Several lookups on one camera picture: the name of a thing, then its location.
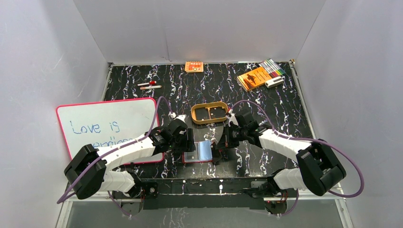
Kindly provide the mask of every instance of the black marble surface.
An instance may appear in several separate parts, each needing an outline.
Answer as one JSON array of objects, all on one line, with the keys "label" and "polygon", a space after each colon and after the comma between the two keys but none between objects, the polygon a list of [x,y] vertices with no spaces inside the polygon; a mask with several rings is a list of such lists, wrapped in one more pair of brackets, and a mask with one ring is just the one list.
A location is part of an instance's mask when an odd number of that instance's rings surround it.
[{"label": "black marble surface", "polygon": [[[256,63],[205,64],[203,73],[186,73],[184,65],[113,66],[106,89],[105,101],[159,96],[169,99],[172,110],[190,116],[195,104],[223,101],[232,107],[239,100],[251,100],[260,104],[280,132],[298,137],[312,137],[301,100],[288,62],[280,63],[286,71],[285,82],[276,88],[258,87],[244,91],[236,77],[259,67]],[[155,80],[160,89],[140,90],[137,84]],[[250,110],[259,123],[262,113],[249,104],[241,104],[234,111]],[[160,124],[168,121],[168,108],[159,108]],[[194,129],[195,142],[219,140],[222,123],[188,126]],[[293,168],[292,160],[271,150],[263,150],[248,142],[241,142],[236,149],[224,153],[222,161],[213,165],[182,162],[182,154],[165,153],[159,163],[136,165],[140,178],[234,178],[268,176],[280,168]]]}]

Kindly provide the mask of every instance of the white wall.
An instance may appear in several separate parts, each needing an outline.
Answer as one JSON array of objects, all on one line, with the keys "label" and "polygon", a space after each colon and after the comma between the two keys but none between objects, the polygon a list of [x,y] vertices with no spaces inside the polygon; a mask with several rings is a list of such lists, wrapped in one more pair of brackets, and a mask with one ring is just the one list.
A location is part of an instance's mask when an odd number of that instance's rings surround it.
[{"label": "white wall", "polygon": [[296,58],[325,0],[74,0],[108,62]]},{"label": "white wall", "polygon": [[[402,12],[402,1],[328,0],[297,58],[317,136],[364,173],[363,194],[347,200],[356,228],[403,223]],[[342,186],[354,193],[358,176],[347,167]]]},{"label": "white wall", "polygon": [[0,7],[0,227],[54,227],[68,155],[58,105],[101,99],[107,62],[73,1]]}]

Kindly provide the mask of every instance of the tan basket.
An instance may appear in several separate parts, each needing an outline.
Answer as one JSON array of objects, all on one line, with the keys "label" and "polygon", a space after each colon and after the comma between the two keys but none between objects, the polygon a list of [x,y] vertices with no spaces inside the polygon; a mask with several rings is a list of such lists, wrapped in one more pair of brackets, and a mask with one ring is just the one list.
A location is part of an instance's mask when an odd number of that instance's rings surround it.
[{"label": "tan basket", "polygon": [[[208,117],[203,118],[202,120],[197,120],[197,118],[196,118],[196,109],[199,109],[199,108],[207,109]],[[224,122],[227,119],[225,116],[221,117],[221,118],[214,118],[213,110],[215,108],[224,109],[225,113],[228,112],[228,105],[226,103],[222,102],[222,101],[194,105],[192,107],[192,109],[191,109],[193,122],[195,124],[211,124],[211,123]]]}]

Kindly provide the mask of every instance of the gray floor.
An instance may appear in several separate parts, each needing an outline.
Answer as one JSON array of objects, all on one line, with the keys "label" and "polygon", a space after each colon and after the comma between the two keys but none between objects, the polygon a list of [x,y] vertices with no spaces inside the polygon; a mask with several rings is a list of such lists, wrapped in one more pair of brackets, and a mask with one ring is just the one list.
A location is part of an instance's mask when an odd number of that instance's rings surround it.
[{"label": "gray floor", "polygon": [[74,202],[68,228],[340,228],[334,200],[300,200],[288,216],[263,210],[202,208],[142,210],[131,220],[111,202]]}]

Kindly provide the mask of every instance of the yellow tray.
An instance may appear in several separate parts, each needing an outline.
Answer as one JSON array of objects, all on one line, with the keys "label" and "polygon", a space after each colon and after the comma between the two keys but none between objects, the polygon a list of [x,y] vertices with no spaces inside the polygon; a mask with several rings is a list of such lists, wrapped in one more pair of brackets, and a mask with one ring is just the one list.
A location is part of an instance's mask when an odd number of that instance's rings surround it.
[{"label": "yellow tray", "polygon": [[228,106],[222,101],[206,104],[196,104],[191,109],[192,120],[195,124],[211,124],[223,122],[226,120],[225,114],[227,112]]}]

